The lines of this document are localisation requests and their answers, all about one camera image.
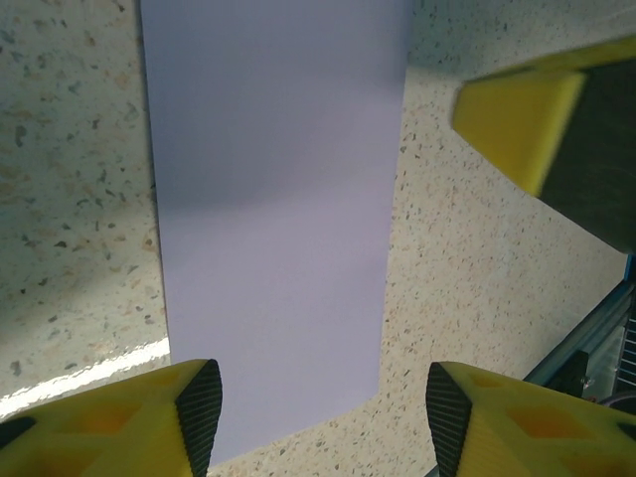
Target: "white paper sheet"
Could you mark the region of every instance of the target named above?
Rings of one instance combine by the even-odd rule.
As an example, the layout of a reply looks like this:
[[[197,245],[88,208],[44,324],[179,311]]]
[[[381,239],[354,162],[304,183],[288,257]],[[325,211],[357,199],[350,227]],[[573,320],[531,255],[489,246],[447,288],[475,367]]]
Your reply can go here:
[[[173,362],[221,462],[378,390],[405,0],[141,2]]]

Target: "granite countertop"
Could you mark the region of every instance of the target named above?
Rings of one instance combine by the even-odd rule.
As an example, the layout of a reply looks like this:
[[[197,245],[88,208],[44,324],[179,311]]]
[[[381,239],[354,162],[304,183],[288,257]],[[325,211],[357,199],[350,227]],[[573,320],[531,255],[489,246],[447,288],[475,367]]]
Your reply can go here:
[[[624,255],[525,196],[448,126],[462,80],[634,23],[628,2],[554,3],[415,2],[381,391],[211,475],[421,476],[434,463],[431,361],[520,377],[621,279]],[[0,9],[7,415],[164,366],[169,349],[135,2]]]

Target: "yellow 3d printed part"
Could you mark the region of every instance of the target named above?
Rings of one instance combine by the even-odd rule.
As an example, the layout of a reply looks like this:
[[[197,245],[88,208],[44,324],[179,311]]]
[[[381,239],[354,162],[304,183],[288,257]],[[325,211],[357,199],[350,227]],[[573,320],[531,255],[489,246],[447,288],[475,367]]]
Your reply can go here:
[[[636,251],[636,36],[469,81],[452,126],[520,188]]]
[[[221,401],[196,360],[28,409],[0,424],[0,475],[204,477]]]
[[[460,363],[433,363],[441,477],[635,477],[636,416]]]

